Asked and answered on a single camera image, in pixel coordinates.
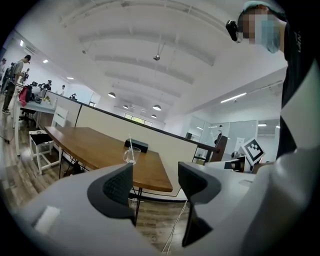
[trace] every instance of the cable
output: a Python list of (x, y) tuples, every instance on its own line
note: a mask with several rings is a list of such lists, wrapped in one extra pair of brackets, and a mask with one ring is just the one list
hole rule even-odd
[(168, 242), (169, 242), (169, 239), (170, 239), (170, 237), (171, 237), (171, 241), (170, 241), (169, 247), (168, 247), (168, 249), (167, 249), (167, 251), (166, 251), (166, 255), (168, 255), (168, 253), (169, 253), (169, 249), (170, 249), (170, 246), (171, 246), (171, 244), (172, 244), (172, 240), (173, 240), (173, 236), (174, 236), (174, 231), (175, 231), (176, 225), (177, 225), (177, 223), (178, 223), (178, 221), (179, 221), (179, 219), (180, 219), (180, 216), (182, 215), (182, 213), (184, 212), (184, 210), (185, 210), (185, 208), (186, 208), (187, 202), (188, 202), (188, 200), (185, 201), (184, 206), (183, 206), (183, 208), (182, 208), (182, 210), (181, 210), (178, 218), (176, 219), (176, 221), (175, 221), (175, 223), (174, 223), (174, 225), (173, 225), (171, 234), (169, 235), (168, 240), (166, 241), (166, 243), (165, 243), (165, 245), (164, 245), (164, 247), (163, 247), (163, 249), (162, 249), (162, 253), (163, 253), (164, 250), (165, 250), (165, 248), (166, 248), (166, 246), (167, 246), (167, 244), (168, 244)]

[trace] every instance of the black shirt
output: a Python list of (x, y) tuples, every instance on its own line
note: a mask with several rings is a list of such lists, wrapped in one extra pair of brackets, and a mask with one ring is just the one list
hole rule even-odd
[[(316, 35), (317, 32), (313, 31), (314, 24), (311, 21), (312, 18), (304, 18), (301, 12), (300, 15), (296, 15), (296, 9), (286, 10), (284, 7), (284, 10), (286, 11), (287, 19), (284, 36), (284, 58), (288, 62), (288, 67), (283, 82), (282, 108), (299, 88), (313, 61), (315, 59), (319, 60), (319, 46), (318, 43), (316, 43), (318, 36)], [(277, 158), (285, 153), (294, 151), (296, 148), (296, 143), (287, 125), (284, 120), (280, 118)]]

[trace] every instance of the black cap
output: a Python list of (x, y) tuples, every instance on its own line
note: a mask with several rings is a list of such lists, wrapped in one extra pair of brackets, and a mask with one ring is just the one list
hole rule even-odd
[(27, 59), (28, 61), (31, 60), (31, 56), (30, 55), (26, 55), (24, 58)]

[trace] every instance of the person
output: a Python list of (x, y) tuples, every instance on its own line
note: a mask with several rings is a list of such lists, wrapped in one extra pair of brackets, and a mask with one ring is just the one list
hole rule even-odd
[(13, 62), (11, 62), (11, 65), (9, 67), (7, 67), (7, 69), (5, 70), (5, 73), (4, 73), (4, 76), (3, 76), (3, 80), (2, 80), (2, 87), (1, 87), (1, 91), (0, 91), (0, 94), (4, 94), (6, 88), (7, 88), (7, 85), (8, 85), (8, 77), (9, 77), (9, 74), (10, 74), (10, 71), (11, 69), (14, 67), (14, 64)]
[(65, 95), (65, 85), (62, 85), (62, 90), (60, 92), (58, 92), (58, 90), (55, 91), (56, 94), (59, 94), (61, 96)]
[(8, 109), (9, 107), (9, 104), (10, 104), (10, 101), (12, 99), (12, 96), (14, 95), (15, 93), (15, 89), (16, 89), (16, 85), (17, 85), (17, 82), (18, 82), (18, 78), (20, 76), (23, 76), (24, 73), (22, 73), (22, 69), (24, 67), (24, 64), (25, 63), (29, 63), (30, 62), (30, 59), (31, 59), (31, 56), (30, 55), (26, 55), (23, 59), (17, 61), (13, 68), (11, 69), (11, 72), (9, 74), (9, 82), (8, 82), (8, 85), (7, 85), (7, 93), (6, 93), (6, 96), (4, 98), (4, 103), (3, 103), (3, 107), (2, 107), (2, 113), (3, 114), (10, 114), (10, 111)]
[(77, 95), (74, 93), (74, 94), (72, 94), (69, 98), (72, 99), (72, 100), (77, 101), (76, 96), (77, 96)]
[(27, 79), (29, 78), (29, 70), (30, 68), (28, 68), (26, 70), (26, 72), (24, 73), (23, 79), (22, 79), (22, 83), (26, 83)]
[[(315, 59), (319, 61), (319, 51), (312, 26), (310, 26), (314, 24), (313, 21), (317, 24), (317, 21), (315, 16), (310, 14), (310, 9), (303, 5), (296, 6), (301, 15), (308, 14), (309, 17), (309, 19), (298, 18), (290, 8), (295, 4), (291, 1), (287, 6), (284, 1), (278, 1), (278, 3), (287, 10), (286, 13), (276, 11), (266, 2), (246, 2), (237, 21), (237, 32), (242, 33), (243, 38), (248, 39), (250, 43), (262, 45), (272, 54), (278, 51), (284, 54), (288, 66), (282, 89), (281, 107), (283, 108), (299, 88), (313, 61)], [(293, 152), (296, 148), (286, 123), (280, 117), (276, 158)]]
[(7, 59), (3, 58), (2, 61), (1, 61), (1, 64), (0, 64), (0, 81), (2, 80), (2, 76), (3, 76), (4, 72), (5, 72), (6, 62), (7, 62)]
[(48, 80), (48, 83), (44, 85), (44, 89), (51, 91), (51, 80)]

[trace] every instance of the fluorescent light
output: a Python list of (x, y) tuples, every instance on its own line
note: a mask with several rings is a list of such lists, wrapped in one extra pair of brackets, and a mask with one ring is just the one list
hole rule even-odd
[(234, 96), (234, 97), (232, 97), (232, 98), (225, 99), (225, 100), (221, 101), (221, 103), (224, 103), (224, 102), (228, 102), (228, 101), (237, 99), (237, 98), (239, 98), (239, 97), (241, 97), (241, 96), (244, 96), (244, 95), (246, 95), (246, 94), (247, 94), (247, 93), (245, 92), (245, 93), (239, 94), (239, 95), (237, 95), (237, 96)]

